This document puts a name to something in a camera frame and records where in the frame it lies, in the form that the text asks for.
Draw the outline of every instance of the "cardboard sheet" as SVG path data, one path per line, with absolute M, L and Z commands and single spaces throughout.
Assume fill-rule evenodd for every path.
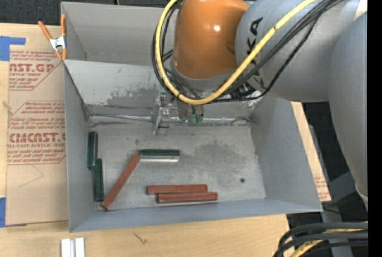
M 65 220 L 63 63 L 38 25 L 0 24 L 0 35 L 25 38 L 10 46 L 5 223 Z

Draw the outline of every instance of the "red wooden stick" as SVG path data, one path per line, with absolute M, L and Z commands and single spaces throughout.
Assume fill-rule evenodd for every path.
M 217 200 L 217 193 L 159 193 L 158 203 L 168 202 L 199 202 Z
M 104 207 L 106 210 L 109 210 L 110 205 L 113 203 L 114 199 L 120 192 L 121 188 L 125 185 L 128 177 L 131 175 L 135 167 L 138 165 L 138 162 L 140 160 L 140 156 L 135 154 L 127 164 L 125 170 L 123 173 L 119 176 L 117 182 L 115 182 L 113 188 L 110 190 L 110 192 L 107 194 L 106 198 L 102 202 L 102 207 Z

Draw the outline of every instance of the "wooden block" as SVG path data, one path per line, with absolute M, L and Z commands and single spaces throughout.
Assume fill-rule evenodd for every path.
M 158 203 L 215 201 L 217 193 L 159 193 Z
M 122 189 L 122 187 L 125 185 L 127 179 L 135 169 L 135 167 L 138 165 L 140 160 L 140 156 L 135 154 L 129 163 L 127 164 L 125 170 L 123 173 L 119 176 L 117 182 L 115 182 L 113 188 L 110 190 L 110 192 L 107 194 L 106 198 L 102 202 L 102 207 L 104 207 L 106 210 L 109 210 L 110 205 L 115 200 L 116 196 Z
M 188 185 L 150 185 L 147 186 L 147 194 L 157 193 L 202 193 L 207 191 L 205 184 Z

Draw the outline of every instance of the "wooden table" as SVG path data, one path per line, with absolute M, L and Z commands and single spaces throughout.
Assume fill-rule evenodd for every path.
M 68 233 L 67 221 L 0 229 L 0 256 L 60 256 L 60 240 L 85 237 L 93 256 L 271 257 L 285 215 Z

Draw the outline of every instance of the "cardboard box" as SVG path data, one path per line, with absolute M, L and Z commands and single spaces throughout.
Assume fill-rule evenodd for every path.
M 61 8 L 67 15 L 70 231 L 321 210 L 289 101 L 264 97 L 258 103 L 209 104 L 202 126 L 175 123 L 164 134 L 153 135 L 155 104 L 163 90 L 153 74 L 151 46 L 162 9 L 71 2 Z M 106 212 L 94 201 L 87 169 L 90 131 L 99 135 L 105 193 L 139 149 L 179 149 L 181 159 L 175 164 L 140 163 L 113 211 Z M 217 191 L 218 202 L 167 207 L 145 194 L 147 185 L 192 182 Z
M 61 34 L 57 26 L 48 29 L 54 37 Z M 23 40 L 10 43 L 9 99 L 2 106 L 10 115 L 3 153 L 7 155 L 5 223 L 65 220 L 63 63 L 38 25 L 0 24 L 0 35 Z

